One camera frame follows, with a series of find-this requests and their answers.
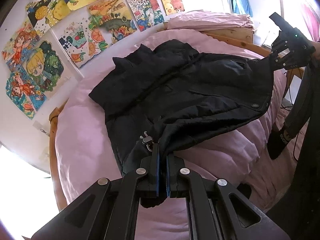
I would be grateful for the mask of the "2024 collage drawing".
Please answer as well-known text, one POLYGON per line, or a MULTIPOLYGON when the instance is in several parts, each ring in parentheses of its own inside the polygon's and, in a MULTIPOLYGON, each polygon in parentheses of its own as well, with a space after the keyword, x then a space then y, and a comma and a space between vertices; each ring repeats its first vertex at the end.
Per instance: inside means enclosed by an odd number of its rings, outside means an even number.
POLYGON ((164 22, 157 0, 126 0, 140 31, 164 22))

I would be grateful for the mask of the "blue cloth hanging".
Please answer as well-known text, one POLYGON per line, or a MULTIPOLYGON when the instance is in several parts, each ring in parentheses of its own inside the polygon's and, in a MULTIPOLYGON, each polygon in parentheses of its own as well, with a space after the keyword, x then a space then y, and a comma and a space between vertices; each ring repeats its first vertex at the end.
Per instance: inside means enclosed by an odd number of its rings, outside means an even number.
POLYGON ((248 14, 253 17, 253 11, 249 0, 231 0, 232 12, 235 14, 248 14))

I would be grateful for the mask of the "sunflower yellow drawing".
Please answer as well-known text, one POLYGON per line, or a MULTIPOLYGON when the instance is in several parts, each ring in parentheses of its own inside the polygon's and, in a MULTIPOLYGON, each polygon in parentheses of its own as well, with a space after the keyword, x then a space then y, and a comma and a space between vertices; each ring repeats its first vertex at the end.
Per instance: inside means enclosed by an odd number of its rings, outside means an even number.
POLYGON ((71 13, 65 0, 33 0, 25 10, 39 37, 71 13))

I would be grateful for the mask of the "landscape drawing with black hill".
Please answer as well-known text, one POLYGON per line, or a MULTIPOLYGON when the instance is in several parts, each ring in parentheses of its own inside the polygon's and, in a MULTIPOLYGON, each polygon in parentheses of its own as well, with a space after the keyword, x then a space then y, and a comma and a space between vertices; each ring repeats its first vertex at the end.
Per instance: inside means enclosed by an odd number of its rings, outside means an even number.
POLYGON ((124 0, 99 0, 87 7, 97 27, 111 34, 112 44, 137 31, 131 12, 124 0))

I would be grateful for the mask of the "orange hair girl drawing lower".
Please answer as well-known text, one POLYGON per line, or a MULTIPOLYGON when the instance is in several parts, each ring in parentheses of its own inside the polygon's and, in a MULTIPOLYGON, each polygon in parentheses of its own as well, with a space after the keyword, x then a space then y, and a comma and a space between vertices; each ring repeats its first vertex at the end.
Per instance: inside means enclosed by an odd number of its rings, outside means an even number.
POLYGON ((30 120, 47 99, 39 86, 22 70, 10 74, 5 89, 10 100, 30 120))

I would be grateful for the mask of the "black puffer jacket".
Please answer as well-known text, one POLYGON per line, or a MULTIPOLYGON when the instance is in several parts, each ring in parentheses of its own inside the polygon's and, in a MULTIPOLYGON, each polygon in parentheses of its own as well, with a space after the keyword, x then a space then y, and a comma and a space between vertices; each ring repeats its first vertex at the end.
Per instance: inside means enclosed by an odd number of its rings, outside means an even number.
POLYGON ((159 145, 161 162, 179 152, 191 166, 237 184, 257 160, 244 126, 268 110, 274 73, 269 60, 201 53, 170 40, 144 45, 115 65, 89 93, 105 125, 122 174, 138 168, 159 145))

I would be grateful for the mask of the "oranges and cup drawing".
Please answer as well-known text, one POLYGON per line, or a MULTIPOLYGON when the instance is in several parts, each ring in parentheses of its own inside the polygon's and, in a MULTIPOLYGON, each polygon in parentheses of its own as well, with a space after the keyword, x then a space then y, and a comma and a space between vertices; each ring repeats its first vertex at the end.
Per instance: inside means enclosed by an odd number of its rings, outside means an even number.
POLYGON ((72 22, 64 30, 59 42, 78 69, 109 47, 91 17, 72 22))

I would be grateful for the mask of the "pink folded blanket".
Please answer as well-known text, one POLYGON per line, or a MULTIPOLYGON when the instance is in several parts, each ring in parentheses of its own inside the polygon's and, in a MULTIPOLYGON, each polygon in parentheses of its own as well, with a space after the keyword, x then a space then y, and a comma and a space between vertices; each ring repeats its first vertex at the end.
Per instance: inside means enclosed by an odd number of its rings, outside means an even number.
POLYGON ((193 29, 197 31, 219 30, 228 28, 246 28, 254 30, 248 14, 218 13, 194 10, 172 17, 167 22, 167 29, 193 29))

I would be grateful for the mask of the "blond boy drawing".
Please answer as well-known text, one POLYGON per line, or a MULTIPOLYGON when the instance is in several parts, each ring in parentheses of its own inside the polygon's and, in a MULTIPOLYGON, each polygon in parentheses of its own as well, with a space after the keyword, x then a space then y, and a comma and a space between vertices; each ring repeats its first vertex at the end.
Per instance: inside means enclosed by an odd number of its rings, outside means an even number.
POLYGON ((40 91, 49 99, 66 80, 66 68, 52 44, 47 40, 40 42, 31 51, 23 63, 23 68, 40 91))

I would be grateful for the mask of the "orange hair girl drawing upper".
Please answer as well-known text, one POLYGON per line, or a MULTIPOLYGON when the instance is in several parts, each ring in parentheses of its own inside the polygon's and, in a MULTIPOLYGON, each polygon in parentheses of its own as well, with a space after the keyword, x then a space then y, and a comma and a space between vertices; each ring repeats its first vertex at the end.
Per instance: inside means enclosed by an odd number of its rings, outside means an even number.
POLYGON ((22 65, 39 40, 40 37, 29 18, 26 18, 2 50, 3 60, 11 72, 22 65))

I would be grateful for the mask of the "white wall socket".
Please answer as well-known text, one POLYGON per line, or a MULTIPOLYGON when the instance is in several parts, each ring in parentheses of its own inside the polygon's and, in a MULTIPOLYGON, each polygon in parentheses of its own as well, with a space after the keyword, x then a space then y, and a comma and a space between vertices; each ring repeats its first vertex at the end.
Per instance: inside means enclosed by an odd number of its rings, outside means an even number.
POLYGON ((50 137, 50 126, 43 125, 38 121, 34 121, 33 127, 38 131, 40 131, 41 133, 45 134, 47 137, 50 137))

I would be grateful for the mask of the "orange hair girl drawing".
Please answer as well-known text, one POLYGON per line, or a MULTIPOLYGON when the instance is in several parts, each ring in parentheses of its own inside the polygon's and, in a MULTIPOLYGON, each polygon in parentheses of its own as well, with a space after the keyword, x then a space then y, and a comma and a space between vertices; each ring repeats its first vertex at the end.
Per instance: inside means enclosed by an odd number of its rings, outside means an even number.
POLYGON ((39 86, 22 70, 10 74, 5 89, 10 100, 30 120, 47 99, 39 86))
POLYGON ((11 72, 22 65, 39 40, 40 37, 29 18, 26 18, 2 50, 3 60, 11 72))

